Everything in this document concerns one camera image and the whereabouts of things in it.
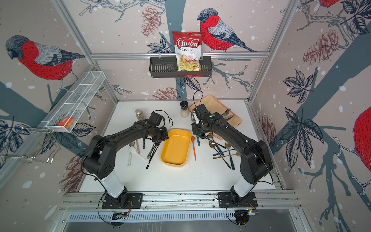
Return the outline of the pink handled steel spoon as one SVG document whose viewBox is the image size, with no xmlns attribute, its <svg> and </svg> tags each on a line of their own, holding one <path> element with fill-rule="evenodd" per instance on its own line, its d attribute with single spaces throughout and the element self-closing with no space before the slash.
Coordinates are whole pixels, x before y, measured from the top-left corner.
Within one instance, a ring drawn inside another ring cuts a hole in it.
<svg viewBox="0 0 371 232">
<path fill-rule="evenodd" d="M 138 140 L 135 141 L 135 145 L 136 145 L 137 154 L 140 155 L 141 151 L 140 151 L 140 146 L 139 146 L 139 141 Z"/>
</svg>

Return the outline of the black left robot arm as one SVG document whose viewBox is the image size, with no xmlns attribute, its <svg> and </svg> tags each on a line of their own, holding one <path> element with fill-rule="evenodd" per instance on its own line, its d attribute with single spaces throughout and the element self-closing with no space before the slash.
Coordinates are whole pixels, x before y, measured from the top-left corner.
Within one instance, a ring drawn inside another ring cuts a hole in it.
<svg viewBox="0 0 371 232">
<path fill-rule="evenodd" d="M 116 153 L 141 138 L 150 138 L 154 145 L 169 139 L 165 118 L 152 112 L 148 119 L 134 122 L 132 126 L 107 136 L 94 136 L 88 146 L 88 153 L 82 161 L 89 175 L 94 176 L 103 186 L 107 196 L 120 205 L 126 205 L 128 190 L 115 173 Z"/>
</svg>

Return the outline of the yellow plastic storage box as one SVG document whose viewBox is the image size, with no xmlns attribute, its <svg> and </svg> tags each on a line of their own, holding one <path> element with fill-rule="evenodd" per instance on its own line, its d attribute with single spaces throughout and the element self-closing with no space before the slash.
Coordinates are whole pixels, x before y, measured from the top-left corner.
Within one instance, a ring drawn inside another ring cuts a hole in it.
<svg viewBox="0 0 371 232">
<path fill-rule="evenodd" d="M 187 161 L 191 143 L 191 133 L 187 130 L 172 129 L 168 132 L 161 153 L 161 161 L 172 167 L 183 167 Z"/>
</svg>

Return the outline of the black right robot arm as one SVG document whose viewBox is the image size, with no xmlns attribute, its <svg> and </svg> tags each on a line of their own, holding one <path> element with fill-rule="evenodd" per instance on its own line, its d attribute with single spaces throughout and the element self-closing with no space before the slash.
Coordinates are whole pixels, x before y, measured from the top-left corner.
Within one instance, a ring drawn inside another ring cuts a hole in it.
<svg viewBox="0 0 371 232">
<path fill-rule="evenodd" d="M 210 113 L 204 104 L 195 107 L 193 115 L 193 134 L 205 139 L 207 133 L 215 133 L 240 154 L 241 177 L 231 188 L 231 198 L 235 202 L 241 201 L 273 169 L 268 144 L 245 136 L 219 113 Z"/>
</svg>

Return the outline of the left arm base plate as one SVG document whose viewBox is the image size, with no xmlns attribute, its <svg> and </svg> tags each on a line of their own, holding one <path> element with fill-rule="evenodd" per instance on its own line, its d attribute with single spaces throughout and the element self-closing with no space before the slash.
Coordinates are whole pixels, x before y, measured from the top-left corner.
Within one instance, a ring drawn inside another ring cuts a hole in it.
<svg viewBox="0 0 371 232">
<path fill-rule="evenodd" d="M 104 197 L 102 209 L 140 209 L 143 196 L 143 193 L 122 193 L 117 198 L 113 198 L 107 194 Z"/>
</svg>

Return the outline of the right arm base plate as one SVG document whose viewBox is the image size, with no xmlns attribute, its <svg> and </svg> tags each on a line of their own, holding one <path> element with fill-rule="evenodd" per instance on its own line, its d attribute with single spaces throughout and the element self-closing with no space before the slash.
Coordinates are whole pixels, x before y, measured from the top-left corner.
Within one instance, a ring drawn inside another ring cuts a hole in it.
<svg viewBox="0 0 371 232">
<path fill-rule="evenodd" d="M 248 192 L 244 197 L 239 197 L 235 192 L 219 192 L 216 195 L 218 205 L 220 208 L 257 208 L 257 198 L 254 192 Z"/>
</svg>

